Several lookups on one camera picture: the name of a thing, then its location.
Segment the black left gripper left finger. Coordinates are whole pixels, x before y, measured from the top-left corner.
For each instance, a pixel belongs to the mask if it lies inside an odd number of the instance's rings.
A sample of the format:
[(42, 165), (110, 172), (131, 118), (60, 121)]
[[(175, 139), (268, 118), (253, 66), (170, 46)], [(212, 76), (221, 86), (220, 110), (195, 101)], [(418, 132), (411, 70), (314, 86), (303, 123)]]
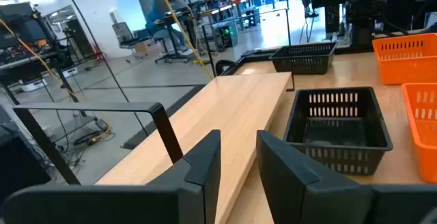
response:
[(221, 132), (211, 130), (145, 185), (32, 186), (3, 204), (5, 224), (214, 224)]

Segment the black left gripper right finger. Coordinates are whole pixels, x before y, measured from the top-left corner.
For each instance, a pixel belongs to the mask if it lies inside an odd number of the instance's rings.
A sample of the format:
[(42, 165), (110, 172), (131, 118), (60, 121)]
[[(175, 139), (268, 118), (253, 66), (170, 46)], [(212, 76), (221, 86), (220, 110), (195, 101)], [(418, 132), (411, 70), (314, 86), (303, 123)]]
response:
[(257, 131), (274, 224), (437, 224), (436, 184), (360, 184)]

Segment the black plastic basket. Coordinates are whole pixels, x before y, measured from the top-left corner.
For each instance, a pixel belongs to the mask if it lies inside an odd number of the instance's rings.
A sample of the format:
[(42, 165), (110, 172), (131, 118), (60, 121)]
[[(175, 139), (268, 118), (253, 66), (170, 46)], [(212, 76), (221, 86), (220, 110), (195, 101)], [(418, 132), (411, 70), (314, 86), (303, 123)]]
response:
[(393, 149), (371, 87), (298, 90), (283, 139), (339, 173), (358, 176), (373, 175)]
[(277, 72), (326, 74), (337, 42), (313, 42), (283, 46), (269, 57)]

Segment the orange plastic basket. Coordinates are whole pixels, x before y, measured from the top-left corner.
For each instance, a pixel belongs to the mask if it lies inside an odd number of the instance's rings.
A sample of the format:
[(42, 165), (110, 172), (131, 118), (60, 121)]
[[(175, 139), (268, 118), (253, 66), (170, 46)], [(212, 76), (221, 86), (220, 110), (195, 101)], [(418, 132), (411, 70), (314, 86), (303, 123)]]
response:
[(401, 90), (419, 175), (437, 184), (437, 83), (404, 83)]
[(378, 38), (372, 46), (383, 84), (437, 82), (437, 33)]

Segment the computer with green light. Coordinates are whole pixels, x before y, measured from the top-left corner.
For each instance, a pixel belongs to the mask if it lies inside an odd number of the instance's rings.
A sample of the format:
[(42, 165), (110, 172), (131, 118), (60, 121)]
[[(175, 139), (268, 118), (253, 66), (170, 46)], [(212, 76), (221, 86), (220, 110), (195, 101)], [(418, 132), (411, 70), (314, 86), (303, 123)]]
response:
[(231, 48), (238, 44), (238, 27), (234, 20), (222, 21), (212, 25), (214, 43), (219, 49)]

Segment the seated person at desk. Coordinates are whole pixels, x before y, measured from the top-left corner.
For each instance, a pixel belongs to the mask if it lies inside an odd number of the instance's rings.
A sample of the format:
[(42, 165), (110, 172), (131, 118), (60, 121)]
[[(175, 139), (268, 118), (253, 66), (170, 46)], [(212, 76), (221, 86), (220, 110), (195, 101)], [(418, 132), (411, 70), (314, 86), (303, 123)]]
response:
[[(154, 38), (170, 38), (168, 28), (164, 24), (159, 25), (159, 22), (163, 21), (165, 17), (165, 14), (162, 12), (164, 5), (165, 4), (163, 0), (154, 0), (152, 4), (152, 10), (148, 12), (146, 17), (146, 28), (150, 31)], [(177, 29), (174, 29), (172, 26), (170, 26), (170, 30), (179, 52), (185, 55), (192, 53), (192, 50), (186, 45), (186, 40), (183, 36), (183, 33)]]

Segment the grey office chair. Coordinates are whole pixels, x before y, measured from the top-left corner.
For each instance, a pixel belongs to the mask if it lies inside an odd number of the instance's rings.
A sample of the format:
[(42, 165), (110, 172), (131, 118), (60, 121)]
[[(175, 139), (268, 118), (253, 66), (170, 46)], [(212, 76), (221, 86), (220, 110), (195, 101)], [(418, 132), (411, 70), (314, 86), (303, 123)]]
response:
[(142, 55), (139, 55), (136, 51), (138, 43), (141, 39), (133, 36), (131, 30), (129, 30), (128, 25), (125, 22), (112, 24), (112, 28), (119, 42), (119, 47), (122, 49), (127, 49), (132, 52), (130, 55), (135, 60), (143, 59)]

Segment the black equipment workstation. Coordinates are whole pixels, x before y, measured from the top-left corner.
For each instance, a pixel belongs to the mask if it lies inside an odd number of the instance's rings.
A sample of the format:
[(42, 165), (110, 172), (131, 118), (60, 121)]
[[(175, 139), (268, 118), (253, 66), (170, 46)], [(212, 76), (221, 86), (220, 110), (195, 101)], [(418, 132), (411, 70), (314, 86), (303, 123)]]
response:
[[(46, 40), (48, 43), (48, 50), (42, 55), (37, 54), (29, 47), (30, 44), (36, 43), (38, 40)], [(74, 102), (79, 101), (62, 72), (64, 64), (69, 67), (74, 65), (68, 48), (60, 46), (57, 38), (44, 24), (41, 14), (33, 10), (28, 3), (0, 5), (0, 50), (15, 46), (22, 46), (31, 53), (31, 56), (8, 64), (4, 62), (6, 58), (0, 56), (0, 71), (39, 61), (50, 74), (53, 73), (52, 69), (56, 69), (57, 76), (71, 99)]]

